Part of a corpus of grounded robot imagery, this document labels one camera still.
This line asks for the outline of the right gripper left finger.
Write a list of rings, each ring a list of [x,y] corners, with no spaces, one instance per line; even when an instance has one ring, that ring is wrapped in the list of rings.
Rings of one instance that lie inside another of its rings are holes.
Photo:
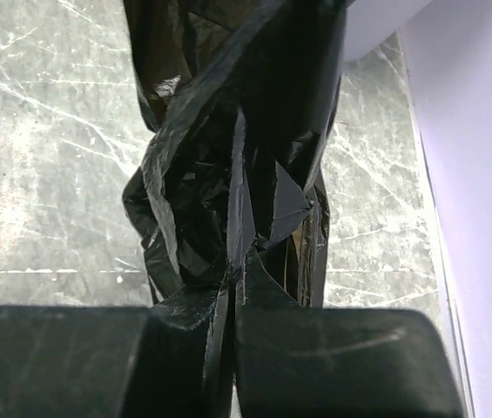
[[[154,307],[0,305],[0,417],[227,417],[232,289]]]

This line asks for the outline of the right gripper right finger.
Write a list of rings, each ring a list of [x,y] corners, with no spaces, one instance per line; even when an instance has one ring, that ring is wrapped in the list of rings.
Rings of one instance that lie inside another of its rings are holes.
[[[236,286],[245,417],[460,417],[441,337],[423,313],[302,307],[254,249]]]

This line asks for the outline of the black trash bag roll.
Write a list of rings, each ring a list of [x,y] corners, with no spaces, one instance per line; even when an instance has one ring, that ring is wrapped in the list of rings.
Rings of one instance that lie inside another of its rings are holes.
[[[153,136],[122,199],[154,302],[236,278],[254,253],[304,307],[323,302],[321,160],[337,110],[344,1],[127,1]]]

